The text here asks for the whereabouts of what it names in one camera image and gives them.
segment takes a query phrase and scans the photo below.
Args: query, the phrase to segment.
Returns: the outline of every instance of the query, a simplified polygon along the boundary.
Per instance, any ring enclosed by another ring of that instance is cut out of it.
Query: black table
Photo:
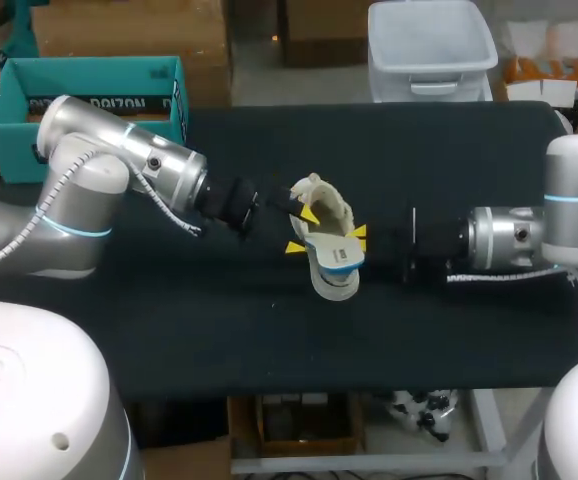
[[[578,361],[578,291],[564,276],[411,291],[372,226],[395,226],[411,201],[448,217],[538,205],[544,152],[562,133],[540,103],[196,111],[190,145],[214,172],[290,186],[316,171],[339,188],[369,224],[354,298],[315,294],[306,257],[283,254],[279,214],[250,242],[218,226],[198,241],[132,194],[92,277],[0,278],[0,300],[80,325],[129,400],[555,385]],[[38,191],[0,198],[33,204]]]

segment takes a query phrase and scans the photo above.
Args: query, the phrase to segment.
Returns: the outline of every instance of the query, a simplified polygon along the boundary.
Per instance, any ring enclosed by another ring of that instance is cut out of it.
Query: yellow marker
[[[305,247],[294,242],[289,242],[285,249],[285,253],[305,253],[306,251],[307,249]]]
[[[313,214],[313,212],[309,208],[309,205],[305,205],[304,207],[302,207],[302,211],[300,212],[300,218],[302,218],[303,220],[307,220],[311,223],[315,223],[316,225],[320,225],[320,220],[318,220],[316,216]]]
[[[348,237],[364,238],[367,236],[367,225],[361,225],[353,232],[347,234]]]

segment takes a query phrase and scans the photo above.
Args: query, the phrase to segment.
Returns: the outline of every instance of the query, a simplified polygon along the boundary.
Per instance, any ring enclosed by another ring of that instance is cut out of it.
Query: teal box
[[[39,118],[65,94],[185,143],[189,111],[178,57],[9,59],[0,75],[0,175],[5,182],[44,180],[47,166],[35,150],[40,124],[32,117]]]

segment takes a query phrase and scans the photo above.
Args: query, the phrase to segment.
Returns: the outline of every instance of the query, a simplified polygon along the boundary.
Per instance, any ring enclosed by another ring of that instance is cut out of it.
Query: shoe
[[[365,260],[360,240],[347,236],[355,229],[351,207],[315,173],[299,180],[291,195],[308,205],[320,222],[315,225],[289,217],[307,250],[314,289],[327,300],[351,298],[358,291],[358,268]]]

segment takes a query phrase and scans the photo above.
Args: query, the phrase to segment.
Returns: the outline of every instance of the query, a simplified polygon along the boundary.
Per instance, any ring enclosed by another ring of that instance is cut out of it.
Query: white plastic basket
[[[369,81],[375,102],[477,101],[498,63],[491,32],[467,0],[369,7]]]

